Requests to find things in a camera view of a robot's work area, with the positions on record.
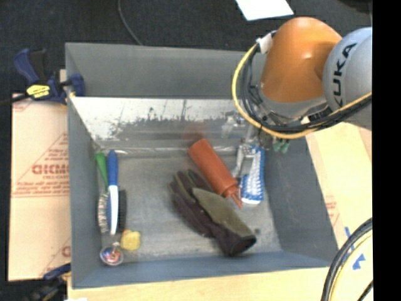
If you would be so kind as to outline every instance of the black carpet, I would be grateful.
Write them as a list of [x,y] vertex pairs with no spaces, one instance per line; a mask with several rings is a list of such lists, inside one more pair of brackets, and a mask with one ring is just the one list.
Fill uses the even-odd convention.
[[[295,16],[322,20],[342,36],[370,26],[366,1],[287,0]],[[135,44],[119,17],[118,0],[0,0],[0,101],[25,88],[13,65],[23,48],[47,49],[49,71],[65,65],[64,43]],[[141,44],[246,51],[258,36],[290,17],[246,21],[235,0],[122,0]],[[21,300],[41,282],[7,282],[11,116],[0,107],[0,301]]]

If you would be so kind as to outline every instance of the bin floor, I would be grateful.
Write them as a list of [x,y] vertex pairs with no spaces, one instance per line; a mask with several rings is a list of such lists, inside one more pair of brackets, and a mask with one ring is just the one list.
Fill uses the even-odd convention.
[[[234,166],[235,156],[224,156],[227,166]],[[191,168],[198,171],[185,155],[181,157],[119,156],[119,185],[127,192],[126,228],[139,231],[141,245],[124,251],[124,262],[166,260],[222,254],[213,238],[204,238],[191,228],[172,205],[168,183],[174,172]],[[230,199],[239,217],[255,232],[256,244],[245,253],[279,251],[280,245],[269,200],[257,206],[239,209]],[[110,246],[119,237],[103,235],[102,245]]]

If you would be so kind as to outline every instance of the kuka logo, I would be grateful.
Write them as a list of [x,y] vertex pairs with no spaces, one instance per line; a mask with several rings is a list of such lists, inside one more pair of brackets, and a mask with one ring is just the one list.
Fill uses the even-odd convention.
[[68,174],[69,171],[69,166],[67,164],[37,164],[32,166],[32,173],[35,175]]
[[343,99],[341,94],[341,76],[343,75],[342,69],[345,66],[346,60],[348,59],[352,48],[356,45],[356,43],[353,43],[352,45],[348,45],[343,49],[342,55],[345,59],[342,62],[340,62],[340,59],[337,60],[336,69],[333,72],[333,84],[336,85],[333,86],[334,100],[340,108],[343,106]]

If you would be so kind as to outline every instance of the gray bin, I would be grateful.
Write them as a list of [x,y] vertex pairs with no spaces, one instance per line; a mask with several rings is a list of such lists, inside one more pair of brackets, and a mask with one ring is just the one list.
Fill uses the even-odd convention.
[[[327,267],[337,244],[305,139],[283,155],[266,152],[265,200],[236,209],[258,242],[222,256],[213,239],[192,231],[171,205],[167,184],[193,168],[188,147],[206,137],[228,168],[246,126],[222,133],[234,111],[231,77],[243,53],[128,45],[66,44],[67,76],[81,73],[86,97],[68,102],[73,288],[102,287],[294,268]],[[254,71],[261,71],[258,55]],[[116,149],[127,191],[127,227],[142,244],[108,267],[112,243],[96,223],[102,182],[95,152]]]

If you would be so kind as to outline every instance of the blue clamp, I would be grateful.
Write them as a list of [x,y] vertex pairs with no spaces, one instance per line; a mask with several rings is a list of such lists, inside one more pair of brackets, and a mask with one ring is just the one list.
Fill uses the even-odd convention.
[[46,50],[21,50],[14,57],[14,65],[22,76],[28,81],[26,93],[33,100],[50,100],[66,104],[67,94],[64,87],[72,86],[76,96],[85,95],[85,83],[80,74],[72,74],[70,79],[60,82],[56,75],[49,78],[44,73],[44,56]]

